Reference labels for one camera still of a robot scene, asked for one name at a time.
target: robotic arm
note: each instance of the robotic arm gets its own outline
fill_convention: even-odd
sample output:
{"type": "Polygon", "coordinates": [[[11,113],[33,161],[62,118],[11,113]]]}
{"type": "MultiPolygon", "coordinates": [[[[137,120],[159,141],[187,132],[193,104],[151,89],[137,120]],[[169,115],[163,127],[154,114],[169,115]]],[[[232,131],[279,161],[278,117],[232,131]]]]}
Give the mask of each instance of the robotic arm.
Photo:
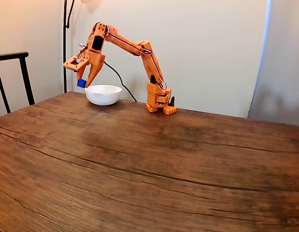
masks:
{"type": "Polygon", "coordinates": [[[171,89],[164,87],[164,79],[161,69],[149,41],[141,41],[134,43],[118,34],[118,29],[105,25],[104,23],[96,23],[87,40],[87,46],[80,49],[77,56],[70,58],[64,63],[64,67],[72,69],[76,74],[77,85],[79,87],[88,87],[101,70],[105,55],[101,54],[104,41],[109,41],[125,51],[141,56],[145,70],[147,72],[149,82],[147,83],[147,104],[146,108],[153,113],[158,108],[163,108],[166,115],[173,114],[177,108],[174,106],[174,97],[171,99],[171,89]],[[83,74],[87,65],[91,64],[90,73],[87,81],[83,80],[83,74]]]}

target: white bowl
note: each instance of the white bowl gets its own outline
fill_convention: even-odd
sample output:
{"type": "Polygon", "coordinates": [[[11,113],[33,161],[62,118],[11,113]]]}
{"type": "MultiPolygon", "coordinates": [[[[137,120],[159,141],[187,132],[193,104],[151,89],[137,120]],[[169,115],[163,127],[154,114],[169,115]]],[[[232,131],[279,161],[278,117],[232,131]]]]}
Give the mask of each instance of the white bowl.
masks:
{"type": "Polygon", "coordinates": [[[111,105],[120,98],[122,89],[117,86],[89,86],[85,88],[87,99],[96,105],[111,105]]]}

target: blue block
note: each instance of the blue block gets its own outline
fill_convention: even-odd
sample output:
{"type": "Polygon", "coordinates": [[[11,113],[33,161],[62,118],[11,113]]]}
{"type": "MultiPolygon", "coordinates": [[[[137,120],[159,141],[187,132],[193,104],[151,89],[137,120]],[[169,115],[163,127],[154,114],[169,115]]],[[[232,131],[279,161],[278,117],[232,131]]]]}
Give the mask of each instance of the blue block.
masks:
{"type": "Polygon", "coordinates": [[[85,81],[85,80],[83,80],[83,79],[78,79],[77,86],[78,86],[78,87],[81,87],[81,88],[85,88],[85,86],[86,86],[86,82],[87,82],[87,81],[85,81]]]}

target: table surface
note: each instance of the table surface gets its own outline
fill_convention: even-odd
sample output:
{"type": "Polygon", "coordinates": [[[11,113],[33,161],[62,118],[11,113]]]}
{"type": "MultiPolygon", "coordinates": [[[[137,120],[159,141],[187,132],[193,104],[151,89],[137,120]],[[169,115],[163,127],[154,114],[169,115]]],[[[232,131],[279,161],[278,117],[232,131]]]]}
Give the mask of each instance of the table surface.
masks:
{"type": "Polygon", "coordinates": [[[0,232],[299,232],[299,127],[70,92],[0,117],[0,232]]]}

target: black chair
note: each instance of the black chair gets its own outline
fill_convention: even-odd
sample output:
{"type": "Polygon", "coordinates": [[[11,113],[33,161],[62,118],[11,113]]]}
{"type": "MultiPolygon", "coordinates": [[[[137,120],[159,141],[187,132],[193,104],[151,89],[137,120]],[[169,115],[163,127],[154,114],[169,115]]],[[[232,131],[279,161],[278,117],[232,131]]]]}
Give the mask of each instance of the black chair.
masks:
{"type": "MultiPolygon", "coordinates": [[[[9,59],[19,59],[20,68],[22,69],[22,74],[23,74],[23,79],[24,79],[28,102],[29,102],[29,105],[33,105],[34,99],[33,99],[33,94],[32,94],[32,90],[31,90],[31,85],[30,85],[30,81],[29,81],[29,75],[28,75],[28,70],[27,70],[27,65],[26,65],[26,60],[25,60],[26,57],[28,57],[28,56],[29,56],[28,52],[2,54],[2,55],[0,55],[0,61],[9,60],[9,59]]],[[[11,110],[10,110],[10,107],[8,104],[8,100],[6,99],[6,96],[5,96],[1,78],[0,78],[0,91],[1,91],[1,95],[2,95],[2,98],[4,101],[6,111],[9,114],[11,112],[11,110]]]]}

